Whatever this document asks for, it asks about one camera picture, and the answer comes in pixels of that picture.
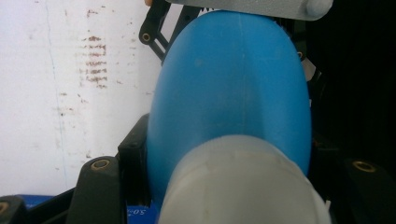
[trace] white wall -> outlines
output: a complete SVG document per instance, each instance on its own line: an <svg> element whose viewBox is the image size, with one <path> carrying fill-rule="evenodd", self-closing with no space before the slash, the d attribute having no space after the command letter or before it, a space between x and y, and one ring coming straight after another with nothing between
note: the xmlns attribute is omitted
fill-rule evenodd
<svg viewBox="0 0 396 224"><path fill-rule="evenodd" d="M117 153L161 69L137 36L147 10L143 0L0 1L0 196L59 194L86 161Z"/></svg>

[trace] white cap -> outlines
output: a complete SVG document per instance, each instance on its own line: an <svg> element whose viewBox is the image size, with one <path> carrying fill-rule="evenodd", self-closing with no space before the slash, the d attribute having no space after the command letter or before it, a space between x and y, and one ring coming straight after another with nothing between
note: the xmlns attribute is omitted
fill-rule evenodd
<svg viewBox="0 0 396 224"><path fill-rule="evenodd" d="M296 164L259 138L229 135L190 151L166 191L160 224L330 224Z"/></svg>

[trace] blue plastic shell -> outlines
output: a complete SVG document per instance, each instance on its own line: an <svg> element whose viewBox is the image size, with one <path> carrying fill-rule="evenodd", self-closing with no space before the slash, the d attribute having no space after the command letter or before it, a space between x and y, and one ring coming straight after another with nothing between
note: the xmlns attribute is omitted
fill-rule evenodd
<svg viewBox="0 0 396 224"><path fill-rule="evenodd" d="M264 139L307 173L311 123L304 71L289 37L264 16L207 13L170 49L148 122L148 179L159 208L181 158L227 134Z"/></svg>

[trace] blue egg-shaped object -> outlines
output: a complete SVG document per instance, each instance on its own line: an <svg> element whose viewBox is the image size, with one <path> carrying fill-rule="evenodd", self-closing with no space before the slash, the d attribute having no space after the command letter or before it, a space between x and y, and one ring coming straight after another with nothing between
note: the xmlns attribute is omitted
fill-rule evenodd
<svg viewBox="0 0 396 224"><path fill-rule="evenodd" d="M148 121L154 203L187 152L228 134L264 139L307 173L309 99L295 47L270 18L214 11L180 33L163 63Z"/></svg>

